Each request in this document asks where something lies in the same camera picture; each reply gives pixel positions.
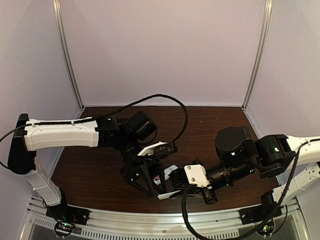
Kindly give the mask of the white remote control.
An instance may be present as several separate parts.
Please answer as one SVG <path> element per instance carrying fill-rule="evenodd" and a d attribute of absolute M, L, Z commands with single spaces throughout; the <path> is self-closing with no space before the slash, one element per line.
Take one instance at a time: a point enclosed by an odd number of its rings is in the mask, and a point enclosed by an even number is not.
<path fill-rule="evenodd" d="M 174 164 L 165 168 L 164 169 L 164 180 L 167 181 L 169 179 L 169 174 L 176 169 L 178 169 L 178 167 Z M 157 186 L 159 186 L 161 184 L 160 176 L 159 175 L 155 176 L 153 181 Z"/>

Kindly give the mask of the white battery cover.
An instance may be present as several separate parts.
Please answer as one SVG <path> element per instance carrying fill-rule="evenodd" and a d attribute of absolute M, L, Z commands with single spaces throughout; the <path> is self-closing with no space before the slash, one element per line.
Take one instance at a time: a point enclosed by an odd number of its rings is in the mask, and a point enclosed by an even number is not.
<path fill-rule="evenodd" d="M 168 199 L 168 198 L 170 198 L 171 196 L 173 196 L 174 194 L 177 194 L 177 193 L 179 193 L 179 192 L 180 192 L 180 190 L 171 191 L 171 192 L 167 192 L 167 193 L 163 193 L 163 194 L 159 194 L 159 195 L 157 196 L 157 198 L 158 198 L 159 200 Z"/>

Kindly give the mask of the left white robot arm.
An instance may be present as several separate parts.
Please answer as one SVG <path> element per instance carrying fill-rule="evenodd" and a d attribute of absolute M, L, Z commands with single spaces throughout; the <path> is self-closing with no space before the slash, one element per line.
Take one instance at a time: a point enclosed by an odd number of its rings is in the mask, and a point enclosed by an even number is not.
<path fill-rule="evenodd" d="M 8 169 L 24 176 L 44 200 L 52 215 L 70 211 L 64 191 L 57 187 L 37 162 L 37 150 L 55 147 L 113 148 L 123 157 L 120 173 L 134 188 L 153 197 L 167 191 L 165 171 L 160 162 L 160 148 L 165 142 L 142 147 L 141 142 L 158 130 L 143 111 L 130 118 L 113 116 L 76 120 L 40 121 L 19 116 L 7 160 Z"/>

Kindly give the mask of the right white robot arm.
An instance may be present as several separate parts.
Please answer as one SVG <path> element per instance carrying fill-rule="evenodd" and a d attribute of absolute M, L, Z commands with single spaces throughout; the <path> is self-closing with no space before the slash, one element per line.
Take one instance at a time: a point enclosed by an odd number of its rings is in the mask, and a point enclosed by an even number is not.
<path fill-rule="evenodd" d="M 188 186 L 190 197 L 202 197 L 207 205 L 218 201 L 216 191 L 231 187 L 255 171 L 259 177 L 272 178 L 292 170 L 298 164 L 310 164 L 320 168 L 319 136 L 296 137 L 285 134 L 266 135 L 253 140 L 246 127 L 227 127 L 215 138 L 215 150 L 220 164 L 205 168 L 195 160 L 189 165 L 177 168 L 169 174 L 174 188 L 169 199 L 183 196 Z"/>

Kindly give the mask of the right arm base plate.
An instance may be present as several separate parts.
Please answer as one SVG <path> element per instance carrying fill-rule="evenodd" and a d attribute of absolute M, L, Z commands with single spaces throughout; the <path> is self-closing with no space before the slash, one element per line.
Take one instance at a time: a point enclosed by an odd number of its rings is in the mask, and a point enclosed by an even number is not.
<path fill-rule="evenodd" d="M 275 209 L 276 205 L 276 203 L 270 205 L 260 204 L 257 206 L 242 208 L 238 211 L 240 220 L 243 225 L 261 222 Z"/>

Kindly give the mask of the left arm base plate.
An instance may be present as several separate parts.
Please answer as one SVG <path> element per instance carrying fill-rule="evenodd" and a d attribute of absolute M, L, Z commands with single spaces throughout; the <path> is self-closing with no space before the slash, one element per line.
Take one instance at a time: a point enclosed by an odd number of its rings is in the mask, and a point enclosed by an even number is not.
<path fill-rule="evenodd" d="M 90 211 L 88 209 L 70 205 L 49 206 L 46 209 L 46 216 L 51 217 L 54 220 L 84 226 L 87 224 L 90 215 Z"/>

